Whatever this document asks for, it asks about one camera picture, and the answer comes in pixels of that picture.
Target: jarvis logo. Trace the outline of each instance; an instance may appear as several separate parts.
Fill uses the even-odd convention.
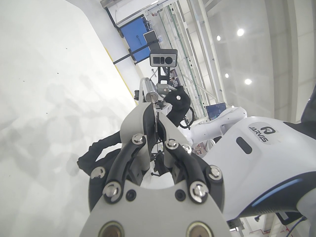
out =
[[[265,135],[263,133],[261,133],[261,131],[259,129],[257,129],[256,127],[249,127],[249,129],[252,130],[262,142],[268,142],[269,141],[265,137]]]
[[[263,132],[264,132],[266,135],[273,134],[273,133],[276,132],[272,127],[263,127],[263,128],[261,128],[260,130],[264,130]]]
[[[269,123],[254,122],[249,124],[248,128],[252,133],[254,133],[260,142],[266,145],[273,145],[282,142],[282,134],[272,128]]]

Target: poster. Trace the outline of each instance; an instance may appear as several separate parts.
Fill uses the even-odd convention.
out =
[[[181,86],[176,69],[170,70],[170,85],[174,88]]]
[[[202,158],[206,155],[208,150],[206,149],[204,143],[202,142],[198,144],[196,147],[194,147],[192,152]]]

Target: wire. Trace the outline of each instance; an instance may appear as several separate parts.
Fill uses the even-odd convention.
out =
[[[290,231],[288,232],[288,234],[286,235],[286,237],[289,237],[292,230],[294,230],[294,228],[302,221],[306,220],[307,218],[305,216],[303,216],[298,222],[296,222],[296,224],[293,225],[293,227],[290,229]]]

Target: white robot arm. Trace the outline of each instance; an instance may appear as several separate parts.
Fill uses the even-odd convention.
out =
[[[190,130],[181,127],[178,129],[186,137],[189,144],[195,147],[203,141],[223,136],[234,124],[246,117],[247,112],[242,107],[228,108],[214,120],[202,121],[193,125]]]

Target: black glove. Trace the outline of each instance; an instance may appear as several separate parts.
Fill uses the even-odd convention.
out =
[[[183,86],[178,86],[176,89],[176,91],[172,90],[168,93],[165,101],[172,105],[172,110],[167,115],[167,118],[178,127],[190,108],[191,100],[185,93]]]

